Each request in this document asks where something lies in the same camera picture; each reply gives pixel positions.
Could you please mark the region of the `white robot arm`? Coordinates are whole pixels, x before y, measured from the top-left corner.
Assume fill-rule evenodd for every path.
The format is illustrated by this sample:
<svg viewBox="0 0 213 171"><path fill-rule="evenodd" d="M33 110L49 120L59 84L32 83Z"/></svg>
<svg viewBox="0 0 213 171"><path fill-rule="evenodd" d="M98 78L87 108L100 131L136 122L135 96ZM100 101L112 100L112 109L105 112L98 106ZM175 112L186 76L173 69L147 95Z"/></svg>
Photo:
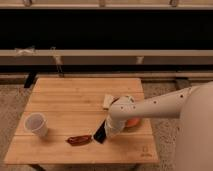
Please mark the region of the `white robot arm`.
<svg viewBox="0 0 213 171"><path fill-rule="evenodd" d="M213 82L133 102L128 96L108 109L108 137L132 118L179 118L174 171L213 171Z"/></svg>

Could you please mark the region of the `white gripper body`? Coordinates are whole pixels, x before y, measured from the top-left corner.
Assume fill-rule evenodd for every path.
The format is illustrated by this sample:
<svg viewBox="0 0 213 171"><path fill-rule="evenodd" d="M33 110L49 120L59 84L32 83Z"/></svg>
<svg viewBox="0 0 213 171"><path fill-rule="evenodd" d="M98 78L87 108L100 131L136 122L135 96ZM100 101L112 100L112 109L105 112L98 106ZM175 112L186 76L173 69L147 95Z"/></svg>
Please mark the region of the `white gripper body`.
<svg viewBox="0 0 213 171"><path fill-rule="evenodd" d="M111 117L107 117L104 128L107 137L114 137L123 131L125 128L125 122L113 120Z"/></svg>

